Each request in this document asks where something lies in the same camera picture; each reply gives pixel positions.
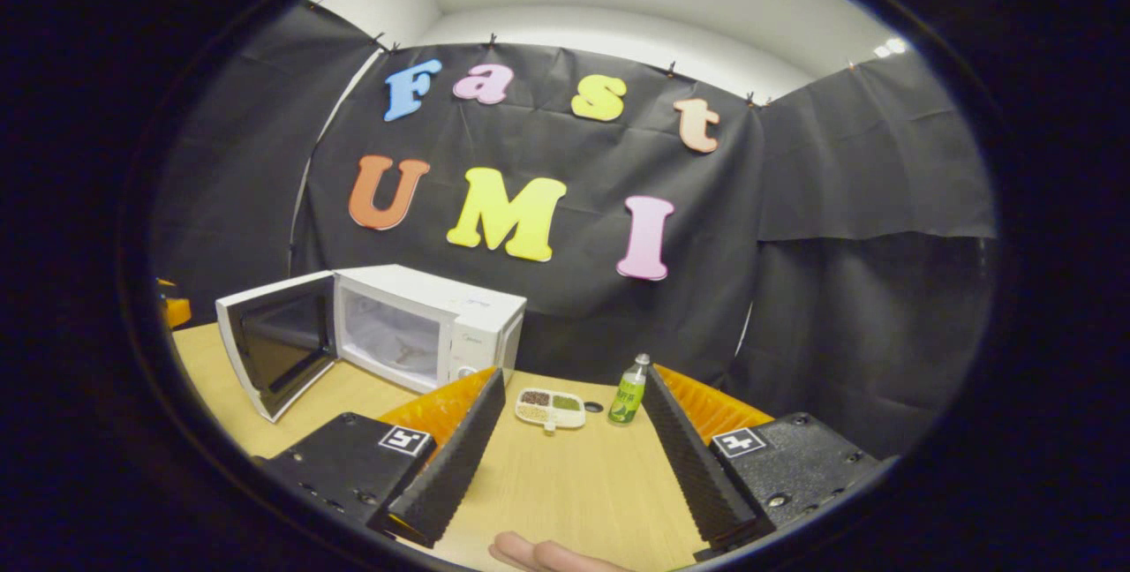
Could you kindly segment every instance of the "blue letter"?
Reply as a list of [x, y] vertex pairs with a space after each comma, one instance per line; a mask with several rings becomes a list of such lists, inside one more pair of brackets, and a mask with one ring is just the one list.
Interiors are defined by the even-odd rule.
[[432, 88], [432, 77], [428, 73], [437, 73], [441, 69], [443, 64], [438, 60], [429, 60], [389, 76], [384, 81], [389, 85], [389, 112], [384, 113], [384, 121], [392, 122], [415, 113], [420, 103], [412, 94], [426, 94]]

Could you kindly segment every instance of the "orange letter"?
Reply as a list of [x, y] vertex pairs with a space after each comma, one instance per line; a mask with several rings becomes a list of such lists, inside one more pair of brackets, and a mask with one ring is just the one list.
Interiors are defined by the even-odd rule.
[[350, 217], [357, 225], [375, 231], [397, 227], [408, 214], [408, 206], [411, 205], [412, 194], [416, 193], [416, 184], [424, 173], [432, 170], [432, 166], [419, 159], [400, 162], [400, 185], [397, 187], [397, 194], [388, 209], [377, 210], [373, 208], [373, 196], [376, 194], [381, 175], [392, 166], [392, 159], [381, 155], [366, 155], [360, 158], [359, 165], [360, 173], [357, 173], [354, 190], [349, 193]]
[[706, 122], [718, 124], [718, 113], [706, 109], [705, 98], [681, 98], [675, 103], [675, 110], [681, 111], [679, 116], [679, 137], [690, 150], [712, 153], [718, 148], [718, 140], [706, 137]]

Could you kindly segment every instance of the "microwave window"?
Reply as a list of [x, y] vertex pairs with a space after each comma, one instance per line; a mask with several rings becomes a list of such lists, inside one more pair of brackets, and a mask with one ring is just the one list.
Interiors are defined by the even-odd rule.
[[302, 296], [249, 310], [241, 319], [245, 366], [260, 391], [278, 392], [325, 355], [325, 300]]
[[440, 323], [359, 294], [346, 293], [346, 337], [354, 352], [399, 371], [435, 376]]

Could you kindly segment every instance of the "finger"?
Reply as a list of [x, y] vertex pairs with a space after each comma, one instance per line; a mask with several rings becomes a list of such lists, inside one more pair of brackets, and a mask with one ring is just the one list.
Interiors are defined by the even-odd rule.
[[520, 561], [515, 561], [515, 560], [506, 556], [505, 554], [503, 554], [502, 552], [499, 552], [498, 547], [495, 546], [494, 544], [490, 544], [487, 547], [487, 552], [489, 552], [490, 556], [495, 557], [496, 560], [498, 560], [498, 561], [501, 561], [501, 562], [503, 562], [506, 565], [510, 565], [512, 567], [520, 569], [522, 572], [538, 572], [537, 570], [534, 570], [532, 567], [529, 567], [527, 565], [522, 565], [522, 563]]
[[553, 572], [631, 572], [603, 558], [577, 554], [555, 541], [533, 546], [533, 561]]
[[494, 546], [497, 552], [524, 565], [528, 570], [540, 570], [538, 562], [533, 560], [533, 544], [523, 539], [518, 532], [507, 531], [495, 535]]

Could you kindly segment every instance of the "white wall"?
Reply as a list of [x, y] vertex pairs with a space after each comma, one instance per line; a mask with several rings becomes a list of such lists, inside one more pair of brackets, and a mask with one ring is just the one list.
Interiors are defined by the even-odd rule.
[[780, 98], [809, 83], [809, 76], [768, 53], [695, 26], [585, 6], [508, 6], [449, 14], [416, 41], [524, 42], [605, 53], [667, 68], [754, 102]]
[[435, 0], [312, 0], [358, 26], [370, 36], [384, 32], [381, 42], [407, 47], [440, 19]]

